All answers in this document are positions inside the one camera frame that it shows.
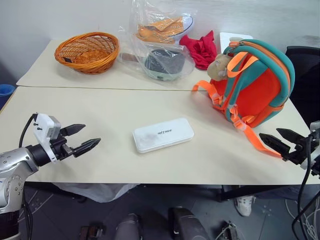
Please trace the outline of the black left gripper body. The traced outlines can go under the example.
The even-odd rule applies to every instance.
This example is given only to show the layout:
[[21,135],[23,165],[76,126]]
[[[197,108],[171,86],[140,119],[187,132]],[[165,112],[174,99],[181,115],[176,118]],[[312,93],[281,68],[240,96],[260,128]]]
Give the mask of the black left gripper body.
[[59,161],[73,155],[73,149],[67,145],[67,139],[64,136],[59,135],[57,139],[50,140],[50,148]]

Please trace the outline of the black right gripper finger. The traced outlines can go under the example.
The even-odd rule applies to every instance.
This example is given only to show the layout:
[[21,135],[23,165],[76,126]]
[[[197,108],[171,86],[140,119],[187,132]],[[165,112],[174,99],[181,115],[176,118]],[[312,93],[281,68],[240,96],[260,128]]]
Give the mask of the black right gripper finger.
[[299,133],[287,128],[276,128],[276,130],[284,139],[288,140],[289,142],[295,144],[296,146],[303,146],[303,139],[305,137]]
[[284,161],[289,160],[289,151],[291,149],[290,146],[288,146],[287,144],[279,140],[277,137],[270,134],[260,133],[259,137],[265,145],[267,145],[272,149],[270,150],[264,147],[263,144],[261,144],[258,148],[260,152],[268,154],[273,157],[281,158]]

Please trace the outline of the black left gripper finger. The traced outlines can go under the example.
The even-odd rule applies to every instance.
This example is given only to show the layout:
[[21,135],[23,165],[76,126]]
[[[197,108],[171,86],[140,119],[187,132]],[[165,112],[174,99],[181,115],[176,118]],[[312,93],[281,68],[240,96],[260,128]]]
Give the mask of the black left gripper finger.
[[69,126],[66,126],[64,128],[61,128],[59,131],[59,134],[63,137],[69,137],[72,136],[76,133],[78,133],[79,131],[81,131],[83,128],[85,128],[86,125],[85,124],[72,124]]
[[99,144],[101,138],[93,138],[83,142],[80,146],[72,149],[72,154],[75,158],[89,152],[92,150],[96,145]]

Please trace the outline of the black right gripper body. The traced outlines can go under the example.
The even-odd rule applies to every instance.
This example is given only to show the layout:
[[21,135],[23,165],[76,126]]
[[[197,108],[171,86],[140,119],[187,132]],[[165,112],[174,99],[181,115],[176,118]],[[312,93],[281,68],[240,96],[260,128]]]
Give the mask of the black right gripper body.
[[288,160],[295,165],[301,165],[307,158],[309,138],[299,135],[293,143],[295,144],[294,151],[288,154]]

